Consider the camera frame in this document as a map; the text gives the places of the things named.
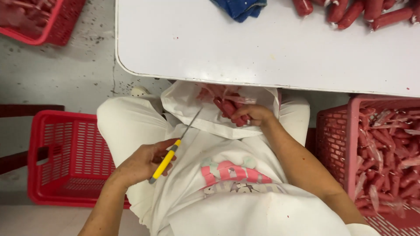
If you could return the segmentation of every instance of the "yellow scissors handle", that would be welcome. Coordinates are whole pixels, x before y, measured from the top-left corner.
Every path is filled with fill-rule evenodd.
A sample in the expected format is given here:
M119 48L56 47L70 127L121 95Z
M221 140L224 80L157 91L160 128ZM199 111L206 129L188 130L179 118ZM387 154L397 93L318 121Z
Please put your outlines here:
M159 176L163 173L163 171L166 169L168 164L171 162L173 156L175 155L176 150L178 149L179 145L181 144L181 140L178 139L171 149L166 154L165 158L159 165L159 167L156 169L155 173L152 175L152 177L149 179L150 184L154 184L154 182L159 178Z

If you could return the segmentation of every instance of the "hand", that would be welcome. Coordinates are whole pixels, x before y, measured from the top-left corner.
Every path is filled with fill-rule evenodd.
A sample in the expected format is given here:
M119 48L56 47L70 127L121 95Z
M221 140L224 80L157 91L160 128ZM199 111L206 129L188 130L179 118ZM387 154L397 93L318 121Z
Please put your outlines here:
M273 112L262 105L243 105L232 115L232 119L239 118L246 114L251 116L251 125L253 126L261 126L270 120L277 120L274 117Z
M168 139L155 144L144 144L140 146L129 158L121 163L112 174L126 188L149 179L166 156L168 147L171 147L178 138ZM168 175L168 170L172 168L172 163L166 167L163 176Z

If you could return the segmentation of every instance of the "person's left hand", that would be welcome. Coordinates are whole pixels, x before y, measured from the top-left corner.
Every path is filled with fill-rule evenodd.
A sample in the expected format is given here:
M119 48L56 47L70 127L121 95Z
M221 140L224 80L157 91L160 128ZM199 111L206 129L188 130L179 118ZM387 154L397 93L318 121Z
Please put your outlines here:
M166 149L171 147L177 140L178 138L168 139L155 144L140 146L115 169L112 175L126 188L149 179L168 153ZM168 170L171 168L172 163L169 163L162 175L167 176Z

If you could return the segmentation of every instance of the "blue cloth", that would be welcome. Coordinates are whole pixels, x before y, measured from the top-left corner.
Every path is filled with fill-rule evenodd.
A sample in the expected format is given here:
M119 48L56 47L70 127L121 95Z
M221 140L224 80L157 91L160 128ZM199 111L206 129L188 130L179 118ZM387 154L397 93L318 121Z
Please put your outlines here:
M267 5L267 0L210 0L216 6L239 23L244 22L248 16L258 17L261 9Z

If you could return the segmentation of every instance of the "white shoe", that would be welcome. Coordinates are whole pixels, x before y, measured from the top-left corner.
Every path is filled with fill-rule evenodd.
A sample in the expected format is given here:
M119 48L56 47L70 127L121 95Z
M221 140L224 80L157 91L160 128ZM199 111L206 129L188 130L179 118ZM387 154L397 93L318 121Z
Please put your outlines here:
M150 94L149 91L143 86L135 86L131 89L130 95L133 97L140 97L142 95Z

